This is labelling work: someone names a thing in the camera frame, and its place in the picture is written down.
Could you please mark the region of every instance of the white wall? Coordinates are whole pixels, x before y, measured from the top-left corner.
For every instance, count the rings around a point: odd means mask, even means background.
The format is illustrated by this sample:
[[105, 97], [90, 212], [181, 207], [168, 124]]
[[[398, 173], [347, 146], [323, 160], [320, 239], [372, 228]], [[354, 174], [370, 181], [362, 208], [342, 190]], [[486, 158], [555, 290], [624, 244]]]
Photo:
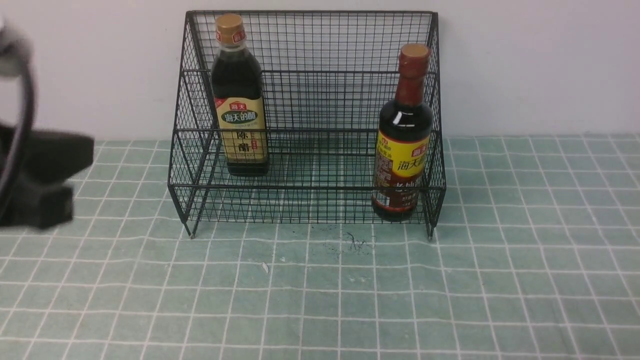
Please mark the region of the white wall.
[[[186, 10], [324, 0], [2, 0], [35, 43], [37, 126], [169, 138]], [[640, 0], [375, 0], [440, 13], [446, 135], [640, 131]], [[0, 83], [14, 119], [15, 85]]]

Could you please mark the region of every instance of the black wire basket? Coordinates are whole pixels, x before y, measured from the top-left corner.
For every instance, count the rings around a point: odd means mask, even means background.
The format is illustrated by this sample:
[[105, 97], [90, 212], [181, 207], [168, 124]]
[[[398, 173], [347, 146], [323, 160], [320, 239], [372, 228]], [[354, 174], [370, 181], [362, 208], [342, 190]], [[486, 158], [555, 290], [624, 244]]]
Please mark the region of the black wire basket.
[[193, 238], [201, 221], [382, 222], [371, 208], [379, 111], [393, 99], [398, 54], [432, 49], [424, 92], [435, 123], [419, 203], [408, 223], [438, 222], [446, 189], [440, 120], [438, 14], [233, 11], [262, 66], [270, 168], [227, 171], [209, 78], [215, 18], [186, 14], [168, 187]]

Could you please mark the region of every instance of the bottle cap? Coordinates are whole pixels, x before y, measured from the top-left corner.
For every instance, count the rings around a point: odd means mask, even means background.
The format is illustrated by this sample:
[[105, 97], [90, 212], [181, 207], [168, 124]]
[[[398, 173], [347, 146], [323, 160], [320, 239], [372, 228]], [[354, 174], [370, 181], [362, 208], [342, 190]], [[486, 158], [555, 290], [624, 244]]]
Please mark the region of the bottle cap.
[[425, 76], [431, 49], [422, 44], [406, 44], [400, 49], [398, 71], [403, 76], [417, 78]]
[[234, 13], [226, 13], [218, 17], [216, 39], [225, 45], [234, 45], [246, 39], [242, 17]]

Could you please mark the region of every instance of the bottle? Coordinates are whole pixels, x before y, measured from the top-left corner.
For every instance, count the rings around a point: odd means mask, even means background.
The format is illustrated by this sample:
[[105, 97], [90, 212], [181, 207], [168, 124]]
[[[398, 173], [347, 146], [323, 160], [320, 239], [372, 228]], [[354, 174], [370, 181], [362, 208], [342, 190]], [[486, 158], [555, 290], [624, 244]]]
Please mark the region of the bottle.
[[418, 204], [415, 187], [424, 170], [433, 127], [433, 112], [423, 101], [430, 52], [422, 44], [402, 46], [396, 98], [380, 111], [373, 185], [382, 189], [373, 191], [371, 204], [386, 221], [409, 219]]
[[220, 52], [213, 62], [211, 85], [231, 175], [261, 176], [269, 170], [260, 64], [247, 49], [242, 17], [216, 19]]

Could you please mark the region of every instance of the dark liquid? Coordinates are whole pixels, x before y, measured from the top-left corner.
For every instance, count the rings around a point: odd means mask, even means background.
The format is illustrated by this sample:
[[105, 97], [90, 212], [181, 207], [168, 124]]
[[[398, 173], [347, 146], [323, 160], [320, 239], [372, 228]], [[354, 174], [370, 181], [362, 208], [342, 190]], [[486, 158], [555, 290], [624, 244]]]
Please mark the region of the dark liquid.
[[[220, 99], [244, 97], [256, 100], [262, 97], [260, 64], [248, 49], [220, 51], [213, 62], [211, 86], [213, 94]], [[228, 171], [235, 176], [261, 176], [269, 171], [269, 157], [256, 162], [233, 162], [227, 157]]]
[[[397, 114], [401, 112], [400, 121], [394, 124]], [[429, 136], [433, 127], [433, 112], [422, 103], [416, 107], [403, 106], [396, 100], [386, 103], [380, 110], [379, 129], [388, 137], [402, 142], [417, 142]], [[382, 208], [374, 200], [371, 201], [373, 211], [385, 221], [400, 222], [409, 219], [415, 206], [406, 211], [389, 211]]]

